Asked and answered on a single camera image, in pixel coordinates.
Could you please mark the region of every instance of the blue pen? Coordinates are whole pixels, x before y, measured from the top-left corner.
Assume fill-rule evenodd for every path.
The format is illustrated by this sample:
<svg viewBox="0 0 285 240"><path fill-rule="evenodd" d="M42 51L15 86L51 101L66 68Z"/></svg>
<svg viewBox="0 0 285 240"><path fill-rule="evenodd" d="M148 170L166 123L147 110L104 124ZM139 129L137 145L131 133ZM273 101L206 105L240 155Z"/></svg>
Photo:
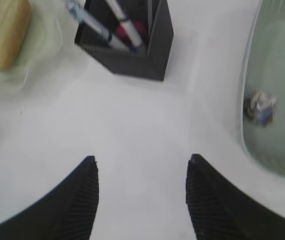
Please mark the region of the blue pen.
<svg viewBox="0 0 285 240"><path fill-rule="evenodd" d="M63 0L69 14L80 24L85 23L98 33L113 49L130 51L129 48L119 40L112 32L97 21L91 14L83 9L76 0Z"/></svg>

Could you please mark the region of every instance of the dark object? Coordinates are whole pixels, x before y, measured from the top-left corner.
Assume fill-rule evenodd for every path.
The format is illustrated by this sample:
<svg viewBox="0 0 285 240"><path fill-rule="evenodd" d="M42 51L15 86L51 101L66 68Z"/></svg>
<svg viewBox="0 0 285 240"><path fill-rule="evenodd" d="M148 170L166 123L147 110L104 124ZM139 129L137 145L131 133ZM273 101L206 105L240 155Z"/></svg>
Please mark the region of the dark object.
<svg viewBox="0 0 285 240"><path fill-rule="evenodd" d="M119 1L132 21L143 22L148 29L148 0ZM104 0L87 0L84 8L112 32L119 25ZM174 31L167 0L160 0L153 22L147 53L122 52L109 48L85 24L80 24L75 43L114 74L163 81L172 47Z"/></svg>
<svg viewBox="0 0 285 240"><path fill-rule="evenodd" d="M0 224L0 240L88 240L99 201L93 156L40 201Z"/></svg>
<svg viewBox="0 0 285 240"><path fill-rule="evenodd" d="M198 240L284 240L285 219L241 192L200 155L188 164L186 203Z"/></svg>

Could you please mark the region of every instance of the glass bowl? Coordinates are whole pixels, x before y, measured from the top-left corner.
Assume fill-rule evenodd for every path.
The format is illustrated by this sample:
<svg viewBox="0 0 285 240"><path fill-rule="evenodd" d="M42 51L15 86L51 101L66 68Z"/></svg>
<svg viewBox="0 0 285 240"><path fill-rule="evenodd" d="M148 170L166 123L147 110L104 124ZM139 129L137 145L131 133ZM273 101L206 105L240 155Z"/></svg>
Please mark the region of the glass bowl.
<svg viewBox="0 0 285 240"><path fill-rule="evenodd" d="M32 18L13 66L0 72L0 94L16 93L25 85L37 62L50 60L63 44L63 34L53 1L29 0Z"/></svg>

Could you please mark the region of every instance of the crumpled foil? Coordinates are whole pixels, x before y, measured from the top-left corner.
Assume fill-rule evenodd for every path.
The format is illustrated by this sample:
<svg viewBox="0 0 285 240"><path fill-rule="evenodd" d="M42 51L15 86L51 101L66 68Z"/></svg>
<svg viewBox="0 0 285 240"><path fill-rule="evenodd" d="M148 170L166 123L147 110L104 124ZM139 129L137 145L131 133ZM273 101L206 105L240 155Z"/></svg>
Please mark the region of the crumpled foil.
<svg viewBox="0 0 285 240"><path fill-rule="evenodd" d="M244 101L244 113L254 124L267 126L274 119L277 99L265 92L258 92Z"/></svg>

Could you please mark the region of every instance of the white marker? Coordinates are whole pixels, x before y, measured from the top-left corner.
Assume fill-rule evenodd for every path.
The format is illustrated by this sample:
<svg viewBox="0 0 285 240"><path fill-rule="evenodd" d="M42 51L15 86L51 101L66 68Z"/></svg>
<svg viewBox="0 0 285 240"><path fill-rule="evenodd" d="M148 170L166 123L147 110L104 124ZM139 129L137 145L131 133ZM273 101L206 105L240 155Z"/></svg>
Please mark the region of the white marker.
<svg viewBox="0 0 285 240"><path fill-rule="evenodd" d="M125 14L124 10L121 8L117 0L106 0L107 4L115 14L116 18L119 20L120 25L126 31L132 45L141 52L146 51L145 44L137 32L134 24L129 19L129 17Z"/></svg>
<svg viewBox="0 0 285 240"><path fill-rule="evenodd" d="M130 51L129 48L119 40L112 32L110 32L105 26L103 26L96 18L83 9L79 2L76 0L63 0L66 4L66 8L69 14L78 22L84 22L101 38L106 41L112 48L122 51Z"/></svg>

